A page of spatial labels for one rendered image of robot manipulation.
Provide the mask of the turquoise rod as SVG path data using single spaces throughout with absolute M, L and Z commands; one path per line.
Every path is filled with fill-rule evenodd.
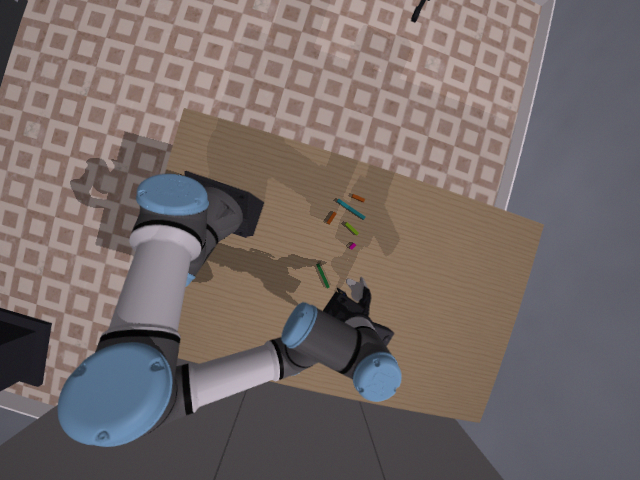
M 351 211 L 352 213 L 354 213 L 355 215 L 357 215 L 358 217 L 360 217 L 361 219 L 365 219 L 365 216 L 362 215 L 361 213 L 359 213 L 358 211 L 356 211 L 355 209 L 353 209 L 352 207 L 350 207 L 349 205 L 347 205 L 345 202 L 343 202 L 342 200 L 338 199 L 337 202 L 339 204 L 341 204 L 343 207 L 345 207 L 346 209 L 348 209 L 349 211 Z

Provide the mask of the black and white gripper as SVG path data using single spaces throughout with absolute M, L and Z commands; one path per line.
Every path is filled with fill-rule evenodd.
M 357 302 L 359 301 L 359 302 L 356 303 L 355 301 L 350 299 L 344 291 L 342 291 L 337 287 L 337 290 L 339 293 L 337 291 L 334 293 L 334 295 L 329 300 L 329 302 L 327 303 L 323 311 L 338 318 L 343 322 L 353 317 L 363 317 L 369 320 L 376 330 L 374 323 L 368 317 L 369 310 L 370 310 L 371 293 L 370 293 L 370 290 L 368 289 L 368 286 L 365 280 L 362 277 L 360 277 L 360 282 L 357 282 L 347 278 L 346 283 L 351 288 L 351 296 L 353 300 Z M 338 306 L 338 309 L 336 305 Z M 361 305 L 365 309 L 362 308 Z M 347 310 L 349 310 L 349 312 Z M 354 312 L 354 314 L 349 314 L 352 312 Z M 362 312 L 362 313 L 359 314 L 359 312 Z M 368 316 L 365 316 L 365 314 L 363 313 L 365 313 Z

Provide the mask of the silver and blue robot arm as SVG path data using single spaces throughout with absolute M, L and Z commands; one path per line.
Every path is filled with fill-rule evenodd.
M 218 242 L 239 228 L 243 213 L 224 191 L 176 174 L 142 181 L 136 201 L 140 212 L 129 238 L 136 252 L 109 329 L 59 396 L 58 419 L 69 437 L 101 447 L 126 444 L 200 406 L 317 363 L 351 378 L 369 401 L 396 393 L 401 370 L 386 347 L 394 332 L 373 322 L 375 330 L 363 317 L 344 323 L 306 302 L 279 338 L 177 366 L 185 288 Z

